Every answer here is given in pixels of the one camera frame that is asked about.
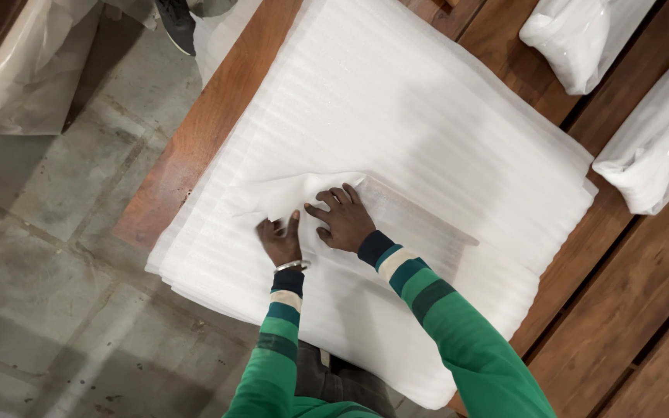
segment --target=black sneaker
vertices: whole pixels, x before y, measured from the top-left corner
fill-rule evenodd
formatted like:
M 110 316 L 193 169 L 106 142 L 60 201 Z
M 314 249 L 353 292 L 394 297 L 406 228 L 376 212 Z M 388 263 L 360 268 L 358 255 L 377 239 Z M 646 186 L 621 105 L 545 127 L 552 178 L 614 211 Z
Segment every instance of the black sneaker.
M 161 15 L 166 34 L 180 51 L 195 56 L 192 44 L 192 33 L 195 32 L 195 21 L 190 15 L 190 8 L 185 0 L 155 0 Z

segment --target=green sweater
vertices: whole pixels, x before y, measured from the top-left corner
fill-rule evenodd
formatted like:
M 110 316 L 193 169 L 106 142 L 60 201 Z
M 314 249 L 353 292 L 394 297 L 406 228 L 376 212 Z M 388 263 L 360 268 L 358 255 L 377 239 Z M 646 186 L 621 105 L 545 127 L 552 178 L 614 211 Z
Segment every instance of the green sweater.
M 358 257 L 410 307 L 438 345 L 470 418 L 555 416 L 544 392 L 495 328 L 427 264 L 376 231 Z M 259 330 L 226 418 L 370 418 L 357 403 L 294 396 L 303 273 L 276 274 L 268 315 Z

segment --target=hand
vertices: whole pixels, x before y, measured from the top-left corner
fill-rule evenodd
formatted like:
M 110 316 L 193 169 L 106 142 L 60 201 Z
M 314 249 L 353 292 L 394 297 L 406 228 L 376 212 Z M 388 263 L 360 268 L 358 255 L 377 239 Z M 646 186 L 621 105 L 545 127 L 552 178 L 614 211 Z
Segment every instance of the hand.
M 376 230 L 376 225 L 360 201 L 358 192 L 347 183 L 342 187 L 345 190 L 332 187 L 317 194 L 317 200 L 329 205 L 329 212 L 308 203 L 303 207 L 309 215 L 329 225 L 328 231 L 325 228 L 317 228 L 322 241 L 331 248 L 357 253 L 360 244 Z
M 301 244 L 298 242 L 298 221 L 301 217 L 299 211 L 293 211 L 288 221 L 288 228 L 283 229 L 280 219 L 271 222 L 265 219 L 257 225 L 257 235 L 262 241 L 262 247 L 268 253 L 275 267 L 286 262 L 301 260 Z M 292 267 L 301 271 L 301 266 Z

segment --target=wooden table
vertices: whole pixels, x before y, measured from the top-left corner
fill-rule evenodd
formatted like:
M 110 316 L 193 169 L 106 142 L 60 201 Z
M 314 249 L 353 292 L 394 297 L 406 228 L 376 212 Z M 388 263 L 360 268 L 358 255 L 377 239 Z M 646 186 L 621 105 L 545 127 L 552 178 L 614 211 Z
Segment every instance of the wooden table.
M 139 188 L 114 234 L 149 251 L 254 96 L 302 0 L 263 0 Z M 401 0 L 478 57 L 597 156 L 669 68 L 669 0 L 659 0 L 600 86 L 568 96 L 518 30 L 537 0 Z M 541 276 L 511 339 L 562 417 L 669 417 L 669 205 L 632 216 L 592 171 L 595 201 Z M 463 411 L 458 396 L 450 406 Z

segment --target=white wrapped bundle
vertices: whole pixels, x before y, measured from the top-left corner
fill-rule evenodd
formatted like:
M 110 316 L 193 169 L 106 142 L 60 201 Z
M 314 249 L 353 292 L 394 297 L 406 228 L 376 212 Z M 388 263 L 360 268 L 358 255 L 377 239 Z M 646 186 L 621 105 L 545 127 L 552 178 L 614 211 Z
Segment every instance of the white wrapped bundle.
M 520 39 L 549 61 L 567 94 L 588 94 L 654 0 L 540 0 Z
M 618 187 L 632 214 L 669 202 L 669 70 L 618 128 L 592 168 Z
M 592 203 L 596 190 L 585 179 L 591 161 L 403 5 L 306 0 L 147 270 L 210 309 L 260 324 L 273 265 L 254 226 L 267 214 L 238 216 L 250 210 L 240 188 L 306 173 L 364 173 L 401 196 L 373 193 L 376 205 L 407 202 L 398 210 L 419 212 L 419 222 L 449 224 L 478 241 L 461 247 L 455 275 L 444 279 L 509 339 L 539 275 Z M 327 188 L 329 181 L 316 186 Z M 314 188 L 303 185 L 300 192 Z M 297 199 L 313 203 L 313 192 L 303 194 Z M 260 198 L 269 202 L 262 191 Z M 273 216 L 272 206 L 262 209 Z M 277 207 L 276 215 L 289 209 Z M 305 228 L 303 216 L 306 233 L 313 226 Z M 378 226 L 389 216 L 375 218 Z M 403 236 L 392 229 L 397 241 L 435 252 L 420 254 L 426 260 L 441 260 L 436 245 L 420 242 L 439 242 L 435 228 L 404 229 Z M 304 249 L 317 262 L 306 273 L 300 338 L 373 372 L 426 408 L 444 406 L 456 386 L 406 304 L 356 272 L 362 266 L 354 257 L 332 262 L 323 253 L 328 248 Z

